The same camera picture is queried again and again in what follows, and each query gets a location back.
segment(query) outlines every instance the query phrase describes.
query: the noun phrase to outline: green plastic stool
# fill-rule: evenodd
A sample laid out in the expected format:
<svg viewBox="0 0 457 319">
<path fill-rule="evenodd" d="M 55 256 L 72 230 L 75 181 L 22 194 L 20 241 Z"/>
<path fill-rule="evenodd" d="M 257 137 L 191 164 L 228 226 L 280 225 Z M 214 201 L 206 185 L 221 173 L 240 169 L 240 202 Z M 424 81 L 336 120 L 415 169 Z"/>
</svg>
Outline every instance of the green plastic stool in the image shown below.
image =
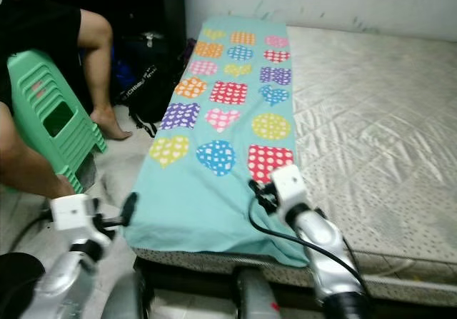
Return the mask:
<svg viewBox="0 0 457 319">
<path fill-rule="evenodd" d="M 94 146 L 102 153 L 107 149 L 98 126 L 48 55 L 21 52 L 9 58 L 8 69 L 14 121 L 21 137 L 81 193 L 76 171 Z"/>
</svg>

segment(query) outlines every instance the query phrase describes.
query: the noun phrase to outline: turquoise towel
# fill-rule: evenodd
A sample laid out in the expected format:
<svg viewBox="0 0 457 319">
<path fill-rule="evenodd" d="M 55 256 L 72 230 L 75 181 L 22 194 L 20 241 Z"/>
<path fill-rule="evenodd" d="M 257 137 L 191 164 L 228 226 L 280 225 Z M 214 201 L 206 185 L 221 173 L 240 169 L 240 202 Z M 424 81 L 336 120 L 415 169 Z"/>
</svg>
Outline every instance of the turquoise towel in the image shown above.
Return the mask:
<svg viewBox="0 0 457 319">
<path fill-rule="evenodd" d="M 269 255 L 303 266 L 303 248 L 252 228 L 248 181 L 295 157 L 286 26 L 218 16 L 202 29 L 133 191 L 134 248 Z M 255 206 L 254 218 L 289 233 Z"/>
</svg>

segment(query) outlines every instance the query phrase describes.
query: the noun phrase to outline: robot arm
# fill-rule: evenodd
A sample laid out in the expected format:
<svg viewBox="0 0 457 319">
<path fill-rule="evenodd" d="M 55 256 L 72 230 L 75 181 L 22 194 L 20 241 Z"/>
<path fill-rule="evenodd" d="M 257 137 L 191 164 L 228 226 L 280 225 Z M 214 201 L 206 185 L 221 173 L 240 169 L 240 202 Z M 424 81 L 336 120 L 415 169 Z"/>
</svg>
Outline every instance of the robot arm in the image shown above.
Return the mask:
<svg viewBox="0 0 457 319">
<path fill-rule="evenodd" d="M 56 229 L 69 242 L 35 288 L 32 304 L 22 319 L 79 318 L 94 288 L 96 264 L 111 245 L 115 231 L 106 227 L 129 224 L 137 195 L 132 193 L 122 211 L 113 219 L 96 214 L 96 205 L 84 194 L 57 198 L 51 202 Z"/>
<path fill-rule="evenodd" d="M 340 230 L 306 204 L 306 188 L 296 166 L 287 166 L 271 173 L 270 184 L 264 187 L 250 182 L 259 203 L 267 212 L 277 212 L 306 242 L 328 251 L 350 268 L 352 262 L 344 251 Z M 311 248 L 305 248 L 309 259 L 316 298 L 327 318 L 370 318 L 369 303 L 360 282 L 340 263 Z"/>
</svg>

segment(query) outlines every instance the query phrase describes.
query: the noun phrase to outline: tiled floor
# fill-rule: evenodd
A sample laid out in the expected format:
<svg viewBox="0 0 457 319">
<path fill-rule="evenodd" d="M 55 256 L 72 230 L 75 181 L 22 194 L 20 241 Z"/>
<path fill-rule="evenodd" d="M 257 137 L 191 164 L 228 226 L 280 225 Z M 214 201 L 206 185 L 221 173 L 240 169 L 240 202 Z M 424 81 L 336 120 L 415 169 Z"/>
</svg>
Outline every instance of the tiled floor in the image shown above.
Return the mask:
<svg viewBox="0 0 457 319">
<path fill-rule="evenodd" d="M 124 141 L 108 141 L 108 152 L 95 156 L 96 182 L 87 191 L 90 196 L 101 199 L 101 212 L 107 217 L 116 216 L 122 200 L 136 179 L 139 166 L 147 153 L 152 139 L 144 130 L 138 130 L 129 120 L 125 107 L 116 108 L 121 126 L 132 130 L 132 138 Z M 105 186 L 116 189 L 117 197 L 106 194 Z M 0 253 L 6 251 L 14 236 L 32 218 L 38 215 L 43 198 L 21 193 L 0 193 Z M 36 256 L 50 269 L 59 254 L 67 249 L 66 242 L 52 224 L 42 230 L 33 231 L 19 245 L 20 251 Z M 99 319 L 114 283 L 121 275 L 132 270 L 135 254 L 119 235 L 109 254 L 99 263 L 95 287 L 90 301 L 86 304 L 83 319 Z M 207 298 L 184 293 L 156 291 L 151 304 L 151 318 L 154 319 L 228 319 L 235 318 L 235 306 L 230 300 Z M 281 310 L 285 319 L 314 319 L 321 316 L 304 311 Z"/>
</svg>

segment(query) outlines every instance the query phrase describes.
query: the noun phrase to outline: polka dot heart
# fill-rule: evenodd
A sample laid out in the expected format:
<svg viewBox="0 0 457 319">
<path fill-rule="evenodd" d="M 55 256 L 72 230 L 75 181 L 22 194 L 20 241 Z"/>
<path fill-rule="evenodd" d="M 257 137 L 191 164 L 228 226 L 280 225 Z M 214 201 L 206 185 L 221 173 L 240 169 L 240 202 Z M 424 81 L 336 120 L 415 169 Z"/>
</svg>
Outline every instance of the polka dot heart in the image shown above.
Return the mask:
<svg viewBox="0 0 457 319">
<path fill-rule="evenodd" d="M 227 64 L 224 67 L 224 73 L 230 74 L 234 77 L 240 75 L 246 75 L 252 72 L 252 66 L 250 64 L 245 64 L 243 66 L 237 66 L 236 64 Z"/>
<path fill-rule="evenodd" d="M 267 36 L 265 38 L 265 43 L 274 48 L 283 48 L 288 46 L 288 39 L 280 36 Z"/>
<path fill-rule="evenodd" d="M 157 138 L 149 149 L 149 155 L 158 161 L 162 168 L 166 168 L 176 160 L 187 155 L 189 139 L 184 136 L 173 138 Z"/>
<path fill-rule="evenodd" d="M 219 108 L 213 108 L 205 115 L 206 121 L 219 133 L 228 128 L 238 118 L 240 118 L 240 111 L 232 110 L 224 112 Z"/>
<path fill-rule="evenodd" d="M 200 105 L 197 103 L 170 103 L 160 124 L 161 130 L 170 130 L 182 126 L 194 128 Z"/>
<path fill-rule="evenodd" d="M 197 159 L 216 176 L 230 173 L 235 166 L 235 150 L 227 141 L 212 141 L 199 146 L 196 151 Z"/>
<path fill-rule="evenodd" d="M 206 91 L 206 82 L 193 76 L 189 79 L 181 80 L 181 82 L 175 87 L 174 91 L 176 94 L 185 96 L 186 98 L 196 98 Z"/>
<path fill-rule="evenodd" d="M 230 36 L 230 42 L 236 44 L 256 44 L 256 35 L 244 31 L 235 31 Z"/>
<path fill-rule="evenodd" d="M 248 85 L 245 83 L 217 81 L 209 100 L 215 103 L 228 105 L 240 105 L 246 100 Z"/>
<path fill-rule="evenodd" d="M 252 120 L 254 133 L 265 139 L 283 139 L 291 132 L 291 124 L 283 117 L 274 113 L 264 113 Z"/>
<path fill-rule="evenodd" d="M 257 182 L 270 182 L 270 173 L 277 168 L 293 164 L 292 150 L 252 144 L 248 152 L 248 168 Z"/>
<path fill-rule="evenodd" d="M 291 54 L 288 51 L 265 50 L 263 57 L 274 64 L 279 64 L 288 60 L 288 58 L 291 57 Z"/>
<path fill-rule="evenodd" d="M 274 81 L 280 85 L 289 85 L 292 82 L 292 70 L 285 68 L 262 67 L 260 70 L 260 81 Z"/>
<path fill-rule="evenodd" d="M 214 57 L 218 58 L 222 56 L 224 46 L 218 43 L 206 43 L 198 41 L 195 45 L 195 54 L 202 57 Z"/>
<path fill-rule="evenodd" d="M 217 64 L 210 61 L 194 61 L 191 63 L 189 71 L 196 75 L 213 75 L 217 72 Z"/>
<path fill-rule="evenodd" d="M 222 30 L 204 29 L 203 33 L 206 37 L 209 37 L 213 41 L 217 39 L 222 39 L 226 36 L 225 31 Z"/>
<path fill-rule="evenodd" d="M 234 46 L 227 51 L 227 55 L 233 60 L 246 61 L 254 56 L 254 52 L 245 46 Z"/>
<path fill-rule="evenodd" d="M 261 87 L 258 92 L 263 96 L 265 101 L 270 105 L 276 105 L 289 98 L 289 92 L 285 89 L 273 89 L 271 85 Z"/>
</svg>

